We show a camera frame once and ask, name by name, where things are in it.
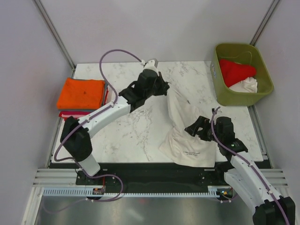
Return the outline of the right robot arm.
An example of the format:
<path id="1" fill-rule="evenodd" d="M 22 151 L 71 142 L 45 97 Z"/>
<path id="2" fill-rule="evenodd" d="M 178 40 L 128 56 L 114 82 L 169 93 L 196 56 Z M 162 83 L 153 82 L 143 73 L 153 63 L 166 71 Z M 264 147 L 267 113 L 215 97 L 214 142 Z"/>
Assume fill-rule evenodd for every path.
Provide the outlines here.
<path id="1" fill-rule="evenodd" d="M 231 166 L 217 170 L 215 180 L 222 185 L 227 183 L 234 189 L 252 211 L 255 225 L 295 224 L 294 201 L 282 196 L 265 178 L 245 144 L 236 138 L 231 118 L 208 119 L 200 116 L 185 131 L 203 141 L 217 143 L 220 153 Z"/>

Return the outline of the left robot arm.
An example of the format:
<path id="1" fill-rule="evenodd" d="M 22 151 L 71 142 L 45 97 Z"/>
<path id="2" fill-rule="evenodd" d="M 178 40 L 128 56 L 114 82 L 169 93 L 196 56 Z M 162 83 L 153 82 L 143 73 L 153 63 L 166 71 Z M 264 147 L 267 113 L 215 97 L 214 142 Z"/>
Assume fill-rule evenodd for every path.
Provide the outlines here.
<path id="1" fill-rule="evenodd" d="M 138 80 L 118 94 L 115 102 L 79 119 L 69 117 L 65 121 L 60 144 L 86 172 L 88 181 L 99 184 L 103 179 L 100 165 L 92 155 L 91 138 L 116 119 L 143 106 L 148 98 L 166 96 L 168 89 L 168 82 L 163 80 L 161 72 L 144 69 Z"/>

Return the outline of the white and green t shirt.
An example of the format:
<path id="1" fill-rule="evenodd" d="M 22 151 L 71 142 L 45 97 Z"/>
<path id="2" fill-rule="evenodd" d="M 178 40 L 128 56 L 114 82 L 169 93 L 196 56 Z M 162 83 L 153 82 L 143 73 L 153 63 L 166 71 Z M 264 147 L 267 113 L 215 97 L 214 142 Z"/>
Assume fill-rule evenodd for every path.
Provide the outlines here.
<path id="1" fill-rule="evenodd" d="M 159 150 L 174 163 L 190 167 L 213 168 L 216 161 L 216 144 L 193 137 L 185 131 L 199 116 L 206 116 L 176 88 L 167 91 L 168 114 L 172 129 L 167 133 Z"/>

